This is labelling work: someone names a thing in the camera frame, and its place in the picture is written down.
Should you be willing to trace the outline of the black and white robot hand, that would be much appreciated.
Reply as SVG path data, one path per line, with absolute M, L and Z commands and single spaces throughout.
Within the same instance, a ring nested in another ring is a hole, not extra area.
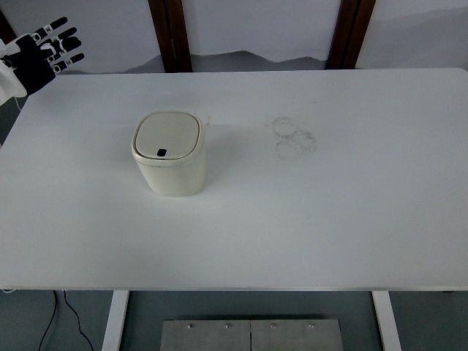
M 53 32 L 68 22 L 61 17 L 5 44 L 1 43 L 1 103 L 28 97 L 44 88 L 58 73 L 85 58 L 76 50 L 81 41 L 77 29 Z

